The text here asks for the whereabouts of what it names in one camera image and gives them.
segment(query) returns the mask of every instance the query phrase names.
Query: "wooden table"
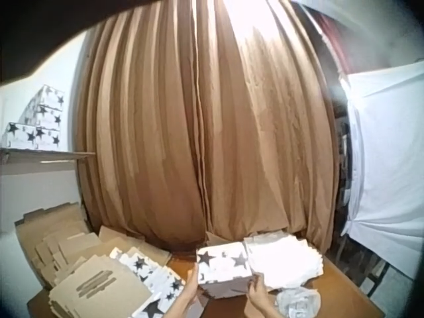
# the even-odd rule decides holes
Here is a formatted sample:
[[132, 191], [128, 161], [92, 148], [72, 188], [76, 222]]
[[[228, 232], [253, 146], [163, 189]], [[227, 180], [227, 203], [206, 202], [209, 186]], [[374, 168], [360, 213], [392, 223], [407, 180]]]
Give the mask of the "wooden table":
[[[168, 264], [182, 278], [193, 262], [178, 258]], [[318, 318], [382, 318], [384, 314], [329, 260], [324, 259], [324, 274], [308, 283], [321, 295]], [[28, 302], [32, 318], [54, 318], [48, 306], [48, 292], [42, 290]], [[202, 318], [263, 318], [245, 296], [209, 301]]]

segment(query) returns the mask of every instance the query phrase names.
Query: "corrugated cardboard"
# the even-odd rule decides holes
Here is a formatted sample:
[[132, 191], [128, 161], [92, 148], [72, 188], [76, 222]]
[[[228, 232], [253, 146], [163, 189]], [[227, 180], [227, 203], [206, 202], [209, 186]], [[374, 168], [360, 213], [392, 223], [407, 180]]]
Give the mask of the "corrugated cardboard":
[[85, 221], [69, 222], [62, 229], [50, 233], [43, 238], [52, 254], [59, 252], [59, 241], [70, 238], [76, 234], [89, 233], [89, 229]]
[[56, 278], [55, 273], [56, 269], [53, 262], [45, 265], [45, 267], [41, 269], [41, 276], [48, 282], [50, 287], [54, 286], [54, 279]]
[[109, 242], [112, 239], [120, 237], [121, 239], [126, 239], [128, 236], [125, 233], [110, 229], [104, 225], [100, 228], [99, 239], [103, 242]]
[[35, 251], [37, 252], [38, 256], [40, 257], [40, 259], [44, 263], [44, 265], [47, 265], [47, 264], [53, 262], [52, 253], [48, 249], [46, 243], [44, 243], [44, 242], [38, 243], [35, 246]]
[[37, 217], [40, 217], [45, 213], [46, 213], [46, 210], [44, 210], [44, 209], [38, 209], [38, 210], [35, 210], [35, 211], [31, 211], [31, 212], [25, 213], [23, 215], [23, 220], [24, 220], [24, 222], [30, 222], [31, 220], [36, 219]]
[[103, 242], [108, 242], [111, 239], [115, 239], [117, 237], [127, 241], [131, 246], [138, 247], [144, 244], [144, 240], [142, 239], [129, 237], [125, 233], [110, 229], [109, 227], [102, 226], [100, 228], [99, 239], [101, 239]]
[[215, 245], [232, 243], [231, 241], [226, 240], [222, 237], [219, 237], [211, 232], [206, 232], [206, 236], [207, 236], [207, 242], [206, 242], [207, 246], [215, 246]]
[[67, 202], [67, 203], [57, 205], [55, 207], [51, 207], [51, 208], [48, 208], [48, 209], [38, 209], [38, 210], [35, 210], [35, 211], [31, 211], [31, 212], [25, 213], [23, 215], [23, 220], [24, 220], [24, 222], [30, 222], [30, 221], [37, 219], [37, 218], [39, 218], [39, 217], [41, 217], [41, 216], [43, 216], [47, 213], [54, 212], [58, 209], [66, 207], [68, 205], [71, 205], [71, 203]]
[[70, 263], [68, 257], [89, 247], [101, 244], [99, 237], [95, 233], [80, 235], [77, 237], [61, 240], [59, 249], [64, 255], [66, 262]]
[[81, 250], [73, 255], [68, 256], [67, 259], [69, 263], [74, 263], [78, 260], [78, 258], [81, 258], [81, 257], [88, 259], [94, 255], [109, 256], [115, 247], [117, 247], [122, 252], [127, 252], [130, 250], [131, 245], [127, 243], [126, 241], [124, 241], [122, 238], [117, 237], [110, 240], [109, 242], [104, 242], [104, 243], [89, 247], [85, 250]]
[[51, 213], [44, 214], [29, 222], [16, 226], [18, 240], [30, 260], [37, 256], [36, 245], [42, 239], [63, 227], [66, 221], [82, 221], [83, 215], [77, 203], [54, 209]]
[[127, 235], [115, 231], [113, 229], [107, 228], [107, 227], [101, 227], [99, 238], [103, 242], [107, 242], [110, 239], [120, 237], [123, 240], [127, 241], [131, 246], [135, 247], [137, 250], [142, 252], [142, 254], [149, 257], [151, 260], [155, 261], [161, 266], [165, 266], [168, 261], [171, 259], [171, 253], [169, 253], [166, 250], [161, 250], [160, 248], [157, 248], [151, 244], [148, 244], [147, 242], [144, 242], [143, 240], [139, 240], [137, 238], [128, 237]]
[[[78, 317], [130, 317], [151, 293], [125, 265], [93, 256], [50, 292], [50, 299]], [[104, 306], [113, 301], [114, 306]]]
[[55, 261], [55, 264], [57, 264], [58, 268], [63, 270], [68, 267], [68, 263], [66, 262], [64, 255], [62, 252], [57, 252], [53, 254], [53, 259]]
[[83, 263], [87, 260], [84, 257], [79, 258], [74, 264], [68, 265], [67, 268], [61, 269], [55, 273], [54, 283], [58, 285], [61, 281], [65, 280], [70, 274], [73, 274]]

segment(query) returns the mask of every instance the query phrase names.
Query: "curtain fold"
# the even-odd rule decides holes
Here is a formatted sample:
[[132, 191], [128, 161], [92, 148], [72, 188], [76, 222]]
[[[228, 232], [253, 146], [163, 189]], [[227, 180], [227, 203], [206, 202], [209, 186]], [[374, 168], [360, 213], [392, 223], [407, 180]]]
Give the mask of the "curtain fold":
[[287, 1], [158, 1], [95, 27], [76, 148], [93, 226], [189, 250], [211, 231], [331, 243], [334, 116]]

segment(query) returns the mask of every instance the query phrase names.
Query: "white backdrop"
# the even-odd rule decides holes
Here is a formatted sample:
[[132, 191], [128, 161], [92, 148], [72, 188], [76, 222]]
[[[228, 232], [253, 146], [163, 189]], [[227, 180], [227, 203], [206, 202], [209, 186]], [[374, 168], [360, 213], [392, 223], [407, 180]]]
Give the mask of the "white backdrop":
[[344, 233], [414, 278], [424, 243], [424, 62], [353, 74]]

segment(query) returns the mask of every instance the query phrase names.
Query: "gift box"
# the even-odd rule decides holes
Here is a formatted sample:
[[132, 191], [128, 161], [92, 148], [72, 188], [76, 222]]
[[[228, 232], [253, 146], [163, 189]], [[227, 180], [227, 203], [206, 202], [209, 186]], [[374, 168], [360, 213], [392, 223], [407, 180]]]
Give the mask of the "gift box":
[[15, 149], [36, 148], [36, 127], [9, 123], [2, 138], [2, 147]]
[[198, 283], [212, 298], [247, 293], [252, 270], [243, 243], [208, 246], [197, 251]]
[[31, 99], [30, 106], [42, 105], [58, 111], [63, 111], [64, 92], [43, 85], [38, 93]]
[[20, 122], [26, 125], [60, 131], [62, 112], [47, 106], [30, 103], [26, 107]]
[[60, 151], [60, 132], [35, 127], [35, 150]]

